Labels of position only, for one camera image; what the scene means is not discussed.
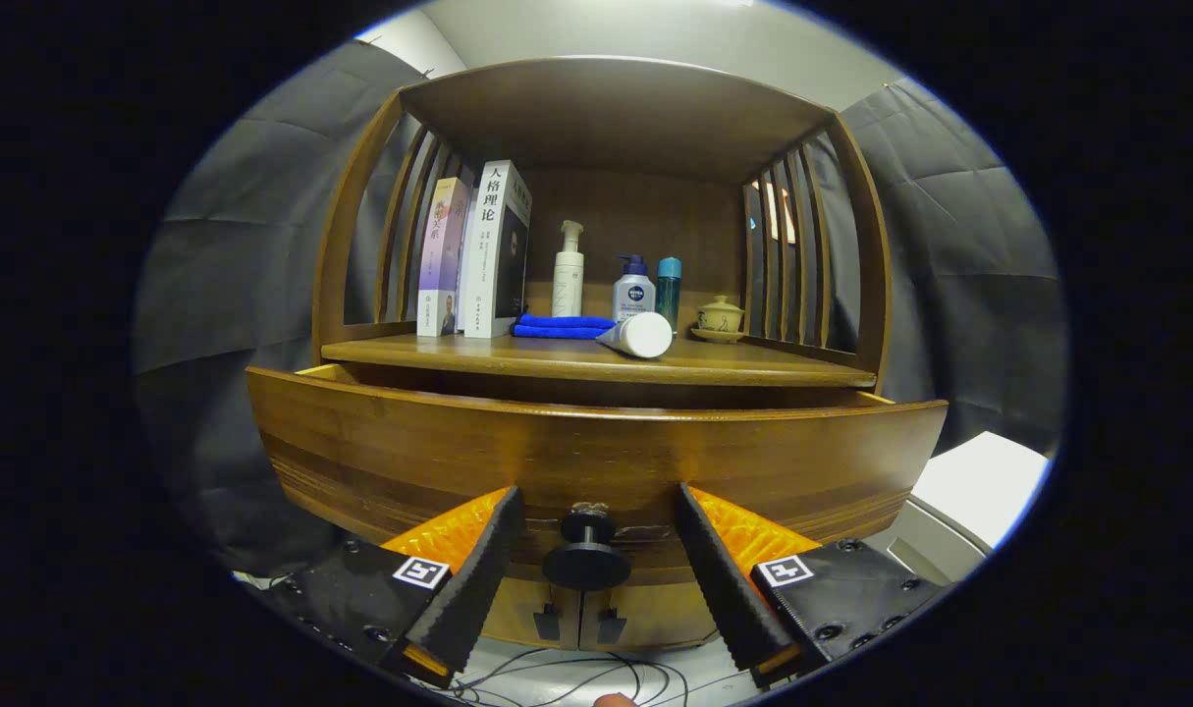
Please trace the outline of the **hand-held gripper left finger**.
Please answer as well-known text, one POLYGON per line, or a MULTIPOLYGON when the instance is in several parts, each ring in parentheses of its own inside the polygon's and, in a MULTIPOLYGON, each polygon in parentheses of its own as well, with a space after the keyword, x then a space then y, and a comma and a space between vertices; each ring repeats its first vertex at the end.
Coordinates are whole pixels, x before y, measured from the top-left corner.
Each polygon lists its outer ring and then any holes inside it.
POLYGON ((253 596, 367 666, 447 688, 482 635, 523 509, 518 486, 497 489, 390 542, 350 538, 253 596))

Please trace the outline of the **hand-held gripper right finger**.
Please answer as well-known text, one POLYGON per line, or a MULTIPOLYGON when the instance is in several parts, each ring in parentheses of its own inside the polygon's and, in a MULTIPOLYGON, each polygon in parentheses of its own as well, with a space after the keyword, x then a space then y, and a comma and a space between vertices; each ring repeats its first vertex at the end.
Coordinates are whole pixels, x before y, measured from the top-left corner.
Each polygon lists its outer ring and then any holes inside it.
POLYGON ((685 483, 674 526, 728 652, 758 687, 857 652, 950 587, 857 538, 812 541, 685 483))

